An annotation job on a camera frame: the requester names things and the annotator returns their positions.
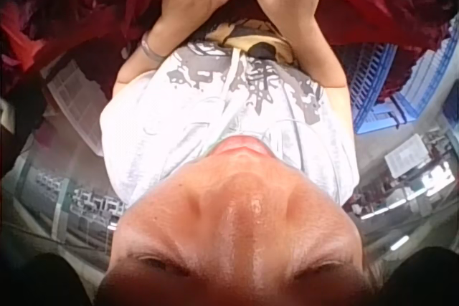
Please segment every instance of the white sign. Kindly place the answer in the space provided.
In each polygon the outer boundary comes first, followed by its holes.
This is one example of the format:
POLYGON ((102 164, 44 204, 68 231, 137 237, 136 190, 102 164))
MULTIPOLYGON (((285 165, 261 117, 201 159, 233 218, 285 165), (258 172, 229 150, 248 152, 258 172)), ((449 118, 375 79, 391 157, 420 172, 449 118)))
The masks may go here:
POLYGON ((414 134, 384 159, 389 166, 392 177, 397 178, 408 172, 412 168, 430 160, 429 151, 426 149, 421 137, 414 134))

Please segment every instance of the blue shelf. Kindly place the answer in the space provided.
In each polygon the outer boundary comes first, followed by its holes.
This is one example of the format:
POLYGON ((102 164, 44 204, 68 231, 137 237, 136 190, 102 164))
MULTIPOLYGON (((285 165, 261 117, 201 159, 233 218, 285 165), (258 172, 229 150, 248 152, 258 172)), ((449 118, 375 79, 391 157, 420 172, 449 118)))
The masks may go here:
MULTIPOLYGON (((365 109, 365 111, 361 112, 360 109, 357 109, 356 117, 354 118, 356 133, 363 134, 409 123, 421 116, 442 81, 458 43, 459 16, 451 21, 450 35, 449 39, 442 42, 442 46, 438 51, 427 51, 419 59, 413 68, 412 76, 408 83, 400 92, 394 94, 394 102, 387 100, 383 104, 384 107, 374 105, 373 102, 372 108, 368 111, 365 109)), ((379 84, 375 87, 375 90, 381 90, 379 84)))
POLYGON ((337 47, 347 76, 351 80, 351 108, 357 132, 373 108, 397 52, 393 44, 359 44, 337 47))

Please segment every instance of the fluorescent light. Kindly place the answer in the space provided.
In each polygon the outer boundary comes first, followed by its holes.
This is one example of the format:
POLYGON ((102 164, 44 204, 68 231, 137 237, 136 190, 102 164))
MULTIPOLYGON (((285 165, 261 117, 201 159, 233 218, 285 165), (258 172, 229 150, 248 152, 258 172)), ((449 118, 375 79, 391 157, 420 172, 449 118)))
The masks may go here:
POLYGON ((385 213, 386 211, 388 211, 389 209, 387 207, 384 207, 384 208, 381 208, 377 211, 374 212, 374 215, 378 215, 378 214, 383 214, 385 213))
POLYGON ((408 201, 411 201, 411 200, 414 200, 415 198, 417 198, 419 195, 423 195, 423 193, 425 193, 427 191, 426 188, 422 188, 421 190, 418 190, 416 191, 415 193, 412 193, 411 195, 409 195, 407 197, 407 200, 408 201))
POLYGON ((360 219, 361 220, 365 220, 365 219, 370 219, 371 217, 373 217, 374 214, 373 213, 370 213, 370 214, 367 214, 367 215, 363 215, 360 219))
POLYGON ((393 244, 390 249, 392 251, 395 251, 397 250, 399 247, 401 247, 404 243, 408 242, 410 238, 408 236, 403 236, 402 238, 400 238, 395 244, 393 244))
POLYGON ((407 200, 406 199, 402 199, 400 201, 397 201, 397 202, 394 202, 393 204, 391 204, 389 206, 389 209, 397 208, 398 206, 401 206, 402 204, 405 204, 405 203, 407 203, 407 200))

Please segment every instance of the silver bracelet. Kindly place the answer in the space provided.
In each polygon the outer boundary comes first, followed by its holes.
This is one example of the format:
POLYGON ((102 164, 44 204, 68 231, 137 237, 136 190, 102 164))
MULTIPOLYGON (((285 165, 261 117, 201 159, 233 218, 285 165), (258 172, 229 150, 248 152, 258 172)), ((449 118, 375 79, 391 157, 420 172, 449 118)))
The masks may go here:
POLYGON ((153 50, 151 50, 150 46, 148 45, 147 39, 148 39, 148 32, 145 32, 145 34, 143 34, 142 36, 142 41, 141 41, 141 47, 142 47, 143 52, 145 53, 147 57, 152 59, 154 62, 158 62, 159 64, 161 64, 166 59, 166 57, 162 57, 161 55, 158 55, 153 50))

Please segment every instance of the mouth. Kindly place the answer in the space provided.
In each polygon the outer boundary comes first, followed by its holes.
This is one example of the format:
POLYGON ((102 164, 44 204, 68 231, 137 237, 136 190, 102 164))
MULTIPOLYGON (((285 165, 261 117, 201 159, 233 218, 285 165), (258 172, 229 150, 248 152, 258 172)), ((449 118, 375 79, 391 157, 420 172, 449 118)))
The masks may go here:
POLYGON ((261 140, 248 135, 236 135, 224 139, 211 150, 209 156, 236 153, 242 150, 262 156, 274 157, 274 153, 261 140))

